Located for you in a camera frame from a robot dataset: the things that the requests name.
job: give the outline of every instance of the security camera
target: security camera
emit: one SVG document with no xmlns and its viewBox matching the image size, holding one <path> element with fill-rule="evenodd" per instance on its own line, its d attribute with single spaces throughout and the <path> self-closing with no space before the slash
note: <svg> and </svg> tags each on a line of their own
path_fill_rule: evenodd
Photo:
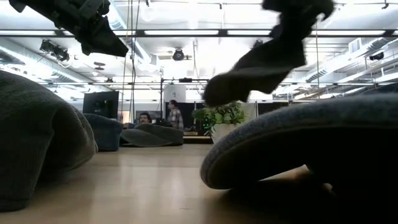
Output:
<svg viewBox="0 0 398 224">
<path fill-rule="evenodd" d="M 381 60 L 383 58 L 384 58 L 384 53 L 383 52 L 378 53 L 376 55 L 369 56 L 370 60 Z"/>
</svg>

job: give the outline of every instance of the spotlight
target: spotlight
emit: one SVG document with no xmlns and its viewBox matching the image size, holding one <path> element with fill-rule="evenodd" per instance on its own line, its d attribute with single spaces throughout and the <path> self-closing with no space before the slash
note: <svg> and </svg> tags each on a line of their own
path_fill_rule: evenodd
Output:
<svg viewBox="0 0 398 224">
<path fill-rule="evenodd" d="M 55 57 L 58 61 L 69 61 L 68 49 L 61 48 L 60 46 L 51 43 L 49 40 L 43 40 L 40 50 Z"/>
<path fill-rule="evenodd" d="M 384 53 L 383 52 L 378 53 L 376 55 L 372 55 L 372 56 L 369 57 L 370 60 L 381 60 L 383 58 L 384 58 Z"/>
<path fill-rule="evenodd" d="M 184 53 L 182 52 L 182 49 L 175 49 L 175 52 L 173 54 L 173 60 L 175 61 L 181 61 L 184 60 L 185 56 Z"/>
</svg>

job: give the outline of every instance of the cable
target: cable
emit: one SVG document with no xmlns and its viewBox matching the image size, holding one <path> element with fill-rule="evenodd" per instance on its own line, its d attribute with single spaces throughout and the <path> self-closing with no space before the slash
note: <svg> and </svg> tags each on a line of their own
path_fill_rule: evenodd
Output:
<svg viewBox="0 0 398 224">
<path fill-rule="evenodd" d="M 129 0 L 129 2 L 131 3 L 131 11 L 130 11 L 131 18 L 130 19 L 131 19 L 131 26 L 132 26 L 133 22 L 134 22 L 134 19 L 132 17 L 133 16 L 133 13 L 132 13 L 132 10 L 133 10 L 132 0 Z M 138 0 L 137 16 L 136 16 L 136 28 L 135 28 L 136 32 L 138 30 L 138 16 L 139 16 L 140 5 L 141 5 L 141 0 Z M 132 28 L 131 29 L 131 36 L 133 36 L 133 35 L 134 35 L 134 31 L 133 31 L 133 28 Z M 136 119 L 136 115 L 135 115 L 136 109 L 135 109 L 135 103 L 134 103 L 134 90 L 135 90 L 136 77 L 137 77 L 136 66 L 134 64 L 134 59 L 136 57 L 136 42 L 137 42 L 137 36 L 134 37 L 134 43 L 133 43 L 133 48 L 132 48 L 132 57 L 131 57 L 131 60 L 132 60 L 132 85 L 131 85 L 131 100 L 130 100 L 130 102 L 132 103 L 132 119 L 133 119 L 133 121 L 135 121 L 135 119 Z"/>
<path fill-rule="evenodd" d="M 319 51 L 318 51 L 318 21 L 315 23 L 315 43 L 317 46 L 317 79 L 318 79 L 318 91 L 320 90 L 319 87 Z"/>
<path fill-rule="evenodd" d="M 60 60 L 57 60 L 58 64 L 61 65 L 63 68 L 69 68 L 72 65 L 72 62 L 69 63 L 69 65 L 63 65 L 63 63 Z"/>
<path fill-rule="evenodd" d="M 127 7 L 127 21 L 129 21 L 130 16 L 130 7 Z M 129 36 L 129 23 L 127 23 L 127 31 L 126 31 L 126 39 Z M 126 81 L 126 64 L 127 64 L 127 56 L 124 58 L 124 67 L 123 67 L 123 84 L 122 84 L 122 117 L 123 117 L 123 103 L 124 103 L 124 82 Z"/>
<path fill-rule="evenodd" d="M 197 53 L 196 53 L 195 41 L 192 42 L 192 45 L 193 45 L 193 72 L 196 73 L 197 78 L 200 79 L 199 72 L 198 72 L 198 67 L 197 67 Z"/>
<path fill-rule="evenodd" d="M 49 53 L 45 53 L 45 55 L 43 55 L 36 63 L 35 63 L 35 65 L 36 64 L 38 64 L 41 60 L 43 60 L 43 58 L 45 58 L 45 56 L 47 56 Z"/>
</svg>

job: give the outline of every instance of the green plant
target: green plant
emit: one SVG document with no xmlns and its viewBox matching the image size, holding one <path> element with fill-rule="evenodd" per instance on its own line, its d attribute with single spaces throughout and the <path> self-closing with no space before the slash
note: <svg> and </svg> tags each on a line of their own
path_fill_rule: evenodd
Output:
<svg viewBox="0 0 398 224">
<path fill-rule="evenodd" d="M 212 128 L 216 124 L 243 123 L 246 115 L 241 108 L 241 104 L 234 102 L 216 108 L 197 109 L 192 113 L 193 118 L 201 123 L 207 123 L 205 128 Z"/>
</svg>

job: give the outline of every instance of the wooden floor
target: wooden floor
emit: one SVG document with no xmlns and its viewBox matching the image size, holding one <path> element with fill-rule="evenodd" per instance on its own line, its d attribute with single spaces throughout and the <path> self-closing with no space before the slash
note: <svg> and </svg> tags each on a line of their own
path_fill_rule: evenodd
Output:
<svg viewBox="0 0 398 224">
<path fill-rule="evenodd" d="M 242 190 L 212 190 L 199 168 L 211 145 L 122 148 L 99 153 L 31 205 L 0 213 L 4 224 L 325 223 L 328 194 L 303 169 Z"/>
</svg>

